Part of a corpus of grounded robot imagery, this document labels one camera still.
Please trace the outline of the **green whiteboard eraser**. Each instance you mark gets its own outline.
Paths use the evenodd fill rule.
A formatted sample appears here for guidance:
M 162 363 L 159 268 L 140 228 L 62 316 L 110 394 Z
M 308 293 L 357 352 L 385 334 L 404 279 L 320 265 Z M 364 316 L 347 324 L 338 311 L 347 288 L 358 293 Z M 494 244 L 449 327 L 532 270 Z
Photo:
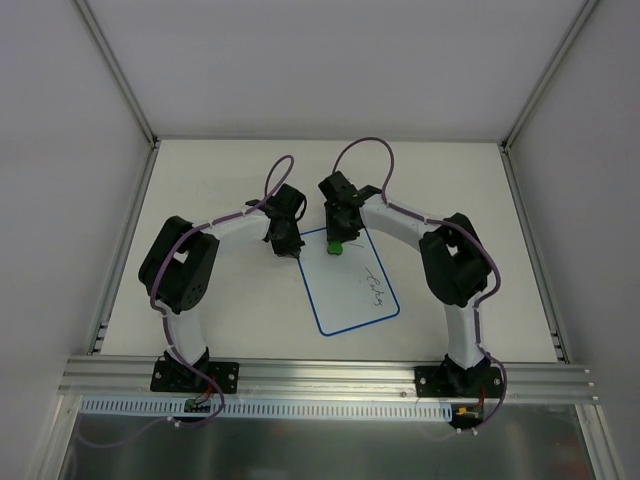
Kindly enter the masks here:
M 331 241 L 327 244 L 327 253 L 329 255 L 340 256 L 343 252 L 344 247 L 340 241 Z

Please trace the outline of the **blue framed whiteboard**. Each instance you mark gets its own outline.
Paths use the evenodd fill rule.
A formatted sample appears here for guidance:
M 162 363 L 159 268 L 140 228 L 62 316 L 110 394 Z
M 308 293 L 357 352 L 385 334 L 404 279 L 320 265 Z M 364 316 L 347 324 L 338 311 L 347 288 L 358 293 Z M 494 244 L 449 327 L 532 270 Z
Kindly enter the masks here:
M 298 266 L 321 335 L 332 337 L 392 319 L 400 304 L 368 231 L 329 251 L 326 230 L 304 232 Z

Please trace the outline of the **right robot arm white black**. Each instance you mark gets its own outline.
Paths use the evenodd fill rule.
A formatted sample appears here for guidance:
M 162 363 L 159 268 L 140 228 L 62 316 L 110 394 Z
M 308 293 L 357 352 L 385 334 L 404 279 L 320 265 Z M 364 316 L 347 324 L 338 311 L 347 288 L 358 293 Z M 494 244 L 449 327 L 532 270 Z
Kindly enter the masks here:
M 421 256 L 426 283 L 444 306 L 448 351 L 431 377 L 440 393 L 472 396 L 480 391 L 490 360 L 478 345 L 472 308 L 488 286 L 491 263 L 468 217 L 435 218 L 384 197 L 381 189 L 356 188 L 339 171 L 322 180 L 327 250 L 340 255 L 342 245 L 365 230 L 375 230 L 414 248 Z

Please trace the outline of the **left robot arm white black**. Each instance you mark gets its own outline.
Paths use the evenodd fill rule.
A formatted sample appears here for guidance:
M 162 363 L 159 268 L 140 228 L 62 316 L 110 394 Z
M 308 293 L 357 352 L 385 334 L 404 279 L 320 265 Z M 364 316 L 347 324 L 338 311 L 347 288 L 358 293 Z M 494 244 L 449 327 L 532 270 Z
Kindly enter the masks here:
M 275 255 L 298 258 L 304 245 L 298 221 L 306 206 L 306 196 L 284 184 L 263 200 L 248 201 L 240 212 L 202 225 L 179 216 L 165 221 L 138 273 L 151 308 L 162 315 L 167 342 L 154 365 L 151 391 L 236 392 L 239 365 L 211 359 L 197 305 L 225 249 L 264 241 Z

